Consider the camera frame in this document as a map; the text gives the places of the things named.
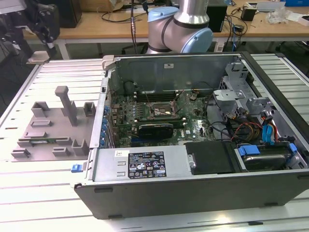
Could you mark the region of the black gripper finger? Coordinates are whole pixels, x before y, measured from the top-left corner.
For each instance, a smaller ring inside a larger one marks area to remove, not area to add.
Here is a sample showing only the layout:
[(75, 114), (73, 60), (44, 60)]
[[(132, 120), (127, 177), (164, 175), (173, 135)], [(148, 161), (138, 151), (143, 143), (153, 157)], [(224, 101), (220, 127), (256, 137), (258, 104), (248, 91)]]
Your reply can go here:
[(40, 41), (44, 44), (48, 55), (55, 55), (56, 48), (54, 46), (54, 40), (57, 39), (57, 32), (52, 32), (49, 34), (43, 34), (38, 32), (36, 33), (36, 35), (40, 39)]

